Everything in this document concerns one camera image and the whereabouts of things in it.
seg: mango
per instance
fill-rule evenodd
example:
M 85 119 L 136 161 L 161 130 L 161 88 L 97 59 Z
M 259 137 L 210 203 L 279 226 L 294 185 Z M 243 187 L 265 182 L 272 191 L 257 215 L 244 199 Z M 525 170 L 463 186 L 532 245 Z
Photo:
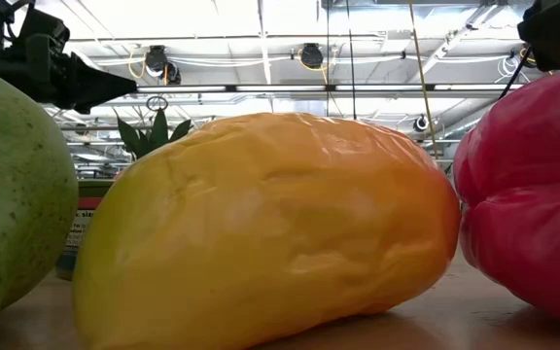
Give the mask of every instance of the mango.
M 88 350 L 236 350 L 429 289 L 459 202 L 396 131 L 306 114 L 206 124 L 125 170 L 73 277 Z
M 0 79 L 0 309 L 53 268 L 77 192 L 75 168 L 53 119 Z

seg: red bell pepper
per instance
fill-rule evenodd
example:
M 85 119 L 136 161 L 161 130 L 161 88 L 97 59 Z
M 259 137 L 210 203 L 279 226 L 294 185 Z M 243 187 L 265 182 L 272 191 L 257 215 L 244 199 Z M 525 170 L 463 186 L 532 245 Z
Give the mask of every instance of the red bell pepper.
M 560 74 L 496 103 L 454 159 L 470 264 L 560 319 Z

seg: wooden table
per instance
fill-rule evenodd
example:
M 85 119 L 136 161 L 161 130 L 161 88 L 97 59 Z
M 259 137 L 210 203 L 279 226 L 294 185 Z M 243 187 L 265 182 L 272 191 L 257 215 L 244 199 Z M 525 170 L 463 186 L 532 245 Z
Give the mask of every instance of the wooden table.
M 0 314 L 0 350 L 81 349 L 70 299 L 70 282 L 47 277 Z M 430 291 L 386 314 L 337 321 L 257 348 L 289 349 L 560 350 L 560 323 L 458 255 Z

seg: green mango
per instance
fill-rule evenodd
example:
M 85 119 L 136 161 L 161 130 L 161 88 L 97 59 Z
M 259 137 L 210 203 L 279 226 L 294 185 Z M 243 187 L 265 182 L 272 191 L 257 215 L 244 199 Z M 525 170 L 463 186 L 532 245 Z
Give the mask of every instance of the green mango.
M 0 309 L 53 268 L 77 196 L 61 131 L 36 102 L 0 79 Z

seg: warehouse ceiling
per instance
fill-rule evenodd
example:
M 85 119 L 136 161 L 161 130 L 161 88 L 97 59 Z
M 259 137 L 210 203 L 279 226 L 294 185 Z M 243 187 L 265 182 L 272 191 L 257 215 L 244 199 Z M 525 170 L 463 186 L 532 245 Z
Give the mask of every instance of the warehouse ceiling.
M 420 56 L 431 87 L 429 104 L 441 142 L 459 139 L 508 82 L 523 49 L 516 24 L 530 5 L 414 2 Z M 147 100 L 158 95 L 150 93 L 154 91 L 168 101 L 171 127 L 186 119 L 200 127 L 257 112 L 352 119 L 355 111 L 359 120 L 416 140 L 429 136 L 414 128 L 426 108 L 410 11 L 402 0 L 38 0 L 37 8 L 64 21 L 71 31 L 66 50 L 89 66 L 134 79 L 140 87 L 162 86 L 164 81 L 143 66 L 150 46 L 162 45 L 181 74 L 180 90 L 147 88 L 148 93 L 123 96 L 89 115 L 45 106 L 68 130 L 72 153 L 86 171 L 130 161 L 115 129 L 116 115 L 147 127 L 155 114 L 147 108 Z M 22 16 L 17 15 L 15 32 Z M 321 51 L 324 69 L 309 70 L 300 62 L 305 44 Z M 516 82 L 520 85 L 543 75 L 534 68 L 522 73 Z M 327 83 L 336 86 L 333 92 L 326 91 Z M 299 86 L 313 88 L 301 91 Z M 452 144 L 441 144 L 445 157 Z

